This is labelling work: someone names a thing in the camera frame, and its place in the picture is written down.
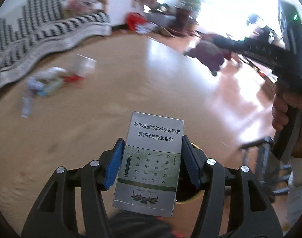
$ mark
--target wooden floor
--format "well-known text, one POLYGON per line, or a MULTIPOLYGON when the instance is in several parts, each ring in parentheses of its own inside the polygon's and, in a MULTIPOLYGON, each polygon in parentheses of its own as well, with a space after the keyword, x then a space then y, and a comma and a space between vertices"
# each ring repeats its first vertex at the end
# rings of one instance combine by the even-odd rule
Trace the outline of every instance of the wooden floor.
MULTIPOLYGON (((272 101, 261 90, 264 80, 250 66, 243 65, 238 70, 236 64, 229 61, 218 76, 213 77, 197 59, 180 54, 188 47, 194 47, 196 38, 149 35, 150 39, 173 48, 175 52, 158 42, 146 42, 135 37, 129 38, 130 44, 127 44, 122 37, 129 34, 114 33, 105 43, 99 42, 100 37, 89 38, 71 51, 47 56, 39 62, 34 71, 40 67, 71 63, 72 55, 77 52, 93 58, 96 56, 99 66, 87 84, 92 85, 88 86, 89 91, 73 91, 73 96, 72 91, 64 88, 52 98, 37 98, 35 114, 31 118, 19 120, 22 91, 17 92, 13 86, 2 90, 0 165, 7 165, 17 176, 8 175, 4 167, 0 170, 0 208, 16 231, 20 232, 24 223, 17 215, 27 215, 40 189, 37 184, 44 185, 48 179, 33 169, 38 166, 42 173, 48 174, 53 165, 62 164, 72 169, 87 163, 93 153, 89 145, 97 143, 96 136, 87 136, 88 133, 95 133, 101 138, 102 142, 95 151, 110 149, 110 142, 116 137, 125 137, 127 121, 133 110, 151 113, 148 110, 152 108, 154 114, 185 120, 184 133, 191 137, 191 141, 209 157, 230 168, 238 168, 242 162, 243 154, 237 150, 240 144, 266 135, 273 136, 272 101), (106 96, 105 90, 113 91, 113 95, 106 96), (4 133, 9 131, 17 137, 7 143, 4 133), (33 141, 32 153, 27 151, 31 148, 27 144, 33 141), (11 149, 14 148, 15 155, 12 156, 11 149), (23 155, 25 160, 18 166, 16 162, 23 155), (33 189, 33 195, 16 190, 23 183, 26 185, 23 189, 33 189)), ((19 82, 17 88, 23 89, 24 83, 19 82)), ((252 151, 251 154, 249 167, 253 169, 256 153, 252 151)), ((104 197, 105 205, 112 203, 112 196, 108 194, 104 197)), ((200 199, 178 204, 173 217, 166 221, 172 223, 180 234, 189 237, 200 204, 200 199)), ((278 197, 273 204, 281 223, 286 221, 285 204, 285 196, 278 197)), ((222 233, 226 232, 227 214, 229 198, 225 200, 222 233)))

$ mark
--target black handle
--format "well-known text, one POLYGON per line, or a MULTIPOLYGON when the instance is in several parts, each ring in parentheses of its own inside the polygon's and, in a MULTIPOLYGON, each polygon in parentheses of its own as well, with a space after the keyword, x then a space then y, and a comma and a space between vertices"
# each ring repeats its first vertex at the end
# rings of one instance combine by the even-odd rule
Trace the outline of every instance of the black handle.
POLYGON ((288 106, 286 115, 288 116, 288 124, 281 131, 276 131, 275 143, 272 148, 272 153, 285 164, 290 160, 299 137, 302 112, 298 108, 288 106))

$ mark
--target purple stuffed toy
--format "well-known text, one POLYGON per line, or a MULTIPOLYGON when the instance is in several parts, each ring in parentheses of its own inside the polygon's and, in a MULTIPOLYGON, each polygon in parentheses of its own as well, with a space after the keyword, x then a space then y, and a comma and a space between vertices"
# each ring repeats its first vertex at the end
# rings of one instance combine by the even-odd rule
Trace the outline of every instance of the purple stuffed toy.
POLYGON ((213 76, 217 75, 220 66, 225 60, 223 52, 219 47, 205 40, 201 40, 195 48, 186 52, 184 55, 197 58, 202 64, 209 68, 213 76))

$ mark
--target red plastic bag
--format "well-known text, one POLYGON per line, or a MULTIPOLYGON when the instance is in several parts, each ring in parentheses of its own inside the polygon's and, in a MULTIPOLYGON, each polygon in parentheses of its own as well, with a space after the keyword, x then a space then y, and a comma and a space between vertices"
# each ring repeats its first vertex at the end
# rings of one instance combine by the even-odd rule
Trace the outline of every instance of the red plastic bag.
POLYGON ((137 24, 143 24, 147 22, 145 18, 137 12, 130 12, 127 15, 126 24, 130 30, 135 30, 137 24))

